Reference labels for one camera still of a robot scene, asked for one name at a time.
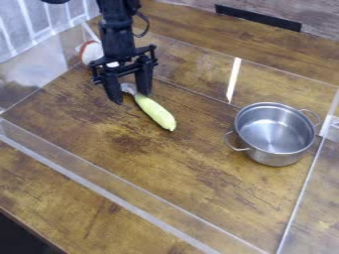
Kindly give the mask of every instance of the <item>wood grain surface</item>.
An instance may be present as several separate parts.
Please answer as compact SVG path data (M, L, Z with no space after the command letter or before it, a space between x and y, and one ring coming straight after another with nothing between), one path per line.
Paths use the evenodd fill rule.
M4 118L273 251L316 146L297 164L265 167L224 145L235 108L155 81L152 98L179 123L169 133L131 98L121 106L111 103L88 78L77 66Z
M339 42L152 0L143 13L159 35L337 85Z
M339 40L339 5L335 0L160 0L215 12L215 4L301 23L301 32Z
M4 143L0 152L1 211L67 253L200 253Z
M191 8L173 7L151 1L144 1L144 7L145 14L151 16L153 32L313 78L319 77L332 82L337 80L333 69L339 63L335 51L332 51L337 47L336 44L311 37L304 38L293 33L281 32L240 20L219 17ZM180 47L165 48L169 49L171 54L163 54L161 58L169 61L159 67L159 78L167 78L167 81L180 84L184 88L155 80L152 98L177 118L179 126L173 133L155 125L136 107L131 97L124 97L121 106L111 103L105 99L101 88L89 83L88 71L81 66L56 79L3 116L195 212L259 248L273 252L317 144L296 165L280 169L259 165L243 154L232 152L223 143L223 137L225 131L232 128L237 111L225 102L219 101L224 100L224 97L217 97L223 94L225 82L213 82L215 75L209 77L196 75L192 72L193 66L184 64L183 58L173 58L185 56L184 61L191 63L195 59L201 59L204 52L193 51L192 54L187 54ZM232 66L232 58L223 60L216 58L213 61L212 64L224 63L227 67ZM311 106L311 109L324 114L335 90L333 86L316 86L317 84L315 85L312 81L297 77L291 78L289 75L273 69L261 70L251 63L245 65L245 69L244 75L240 76L239 92L235 94L235 102L239 105L273 96L273 99L288 102L293 106ZM263 82L253 83L253 80L257 79ZM4 151L1 164L9 165L5 172L13 172L20 169L13 161L20 161L23 155L8 148ZM35 168L31 165L32 163L28 163L28 169ZM99 233L117 222L111 222L107 218L109 217L107 211L100 208L100 201L96 200L101 198L55 174L52 170L45 168L44 170L49 172L48 175L31 175L27 171L20 173L17 178L31 180L37 185L36 187L24 185L24 191L47 192L49 198L63 199L65 195L71 199L68 204L73 205L67 206L73 212L89 209L91 214L96 212L100 214L104 210L101 219L92 223L92 227L96 228L96 232L89 235L92 245L84 245L83 250L88 249L92 253L101 253L104 248L125 248L117 253L191 253L195 251L167 234L159 243L155 243L152 238L157 239L156 237L163 236L163 233L143 220L139 221L129 213L117 219L120 223L115 233L120 233L125 224L128 227L139 228L139 231L135 230L143 234L141 240L135 240L137 233L131 233L131 238L121 234L116 242L111 243ZM56 178L59 178L57 184L51 184L55 188L44 185ZM41 201L44 209L37 209L32 204L33 198L23 196L19 190L20 183L8 177L8 173L1 182L7 187L12 187L7 188L7 202L11 203L15 200L17 203L16 206L7 205L7 211L71 253L83 253L79 246L85 240L81 237L71 237L71 240L65 238L65 235L71 235L71 231L85 234L83 219L75 222L72 219L64 219L60 233L55 232L55 224L49 227L45 225L39 227L37 224L45 210L49 211L48 216L43 217L43 222L47 224L51 223L51 220L53 221L53 216L72 217L72 211L64 207L60 208L60 205L51 205L49 199ZM68 188L59 190L57 187L64 185ZM83 201L84 191L88 192L88 199ZM105 201L104 207L107 206L111 206L111 203ZM171 250L173 242L179 242L179 247Z
M313 167L281 253L335 253L339 248L339 145L327 140Z

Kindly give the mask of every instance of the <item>wooden table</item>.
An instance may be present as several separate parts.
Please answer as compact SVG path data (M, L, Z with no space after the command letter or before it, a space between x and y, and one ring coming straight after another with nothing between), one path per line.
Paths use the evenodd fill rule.
M312 78L337 80L339 56L331 52L337 43L189 8L151 1L144 6L153 33ZM223 87L207 85L207 77L201 79L187 64L204 56L204 50L189 52L191 46L180 43L171 48L156 35L147 40L157 40L168 49L160 51L160 59L168 62L163 61L157 75L176 85L155 80L152 98L176 116L173 133L152 123L129 97L121 106L112 104L89 84L80 65L3 117L273 252L316 146L300 163L279 170L227 149L223 135L237 111L217 97ZM231 59L215 58L212 65L231 64ZM253 78L261 82L252 85ZM269 97L293 106L311 105L324 115L335 87L312 90L313 81L297 77L297 85L289 81L273 69L247 63L237 105ZM1 208L60 249L68 253L200 252L8 145L0 149L5 155L0 158Z

